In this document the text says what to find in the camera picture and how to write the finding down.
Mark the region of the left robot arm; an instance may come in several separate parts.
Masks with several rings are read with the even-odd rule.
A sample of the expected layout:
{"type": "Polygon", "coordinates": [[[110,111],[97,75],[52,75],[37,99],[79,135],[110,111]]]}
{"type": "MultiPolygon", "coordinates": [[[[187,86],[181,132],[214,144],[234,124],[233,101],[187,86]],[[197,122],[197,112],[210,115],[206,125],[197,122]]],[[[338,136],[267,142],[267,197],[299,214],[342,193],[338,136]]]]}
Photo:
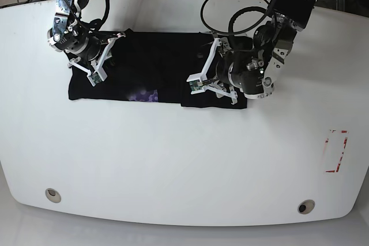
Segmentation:
{"type": "Polygon", "coordinates": [[[212,91],[218,98],[238,102],[272,95],[274,83],[291,52],[296,34],[309,21],[317,0],[271,0],[267,8],[237,11],[228,30],[212,31],[214,41],[200,73],[188,77],[191,94],[212,91]]]}

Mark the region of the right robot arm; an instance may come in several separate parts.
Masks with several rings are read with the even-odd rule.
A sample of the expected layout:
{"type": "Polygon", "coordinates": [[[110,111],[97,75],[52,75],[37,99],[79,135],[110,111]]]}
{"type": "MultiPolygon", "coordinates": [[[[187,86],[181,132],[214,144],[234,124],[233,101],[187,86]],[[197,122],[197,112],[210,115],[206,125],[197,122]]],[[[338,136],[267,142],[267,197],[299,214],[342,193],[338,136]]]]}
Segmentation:
{"type": "Polygon", "coordinates": [[[102,18],[82,21],[82,10],[89,0],[55,0],[55,16],[48,31],[48,44],[68,57],[68,67],[76,67],[86,73],[95,86],[107,78],[103,66],[112,58],[115,42],[125,37],[123,32],[101,31],[110,12],[110,0],[105,0],[102,18]]]}

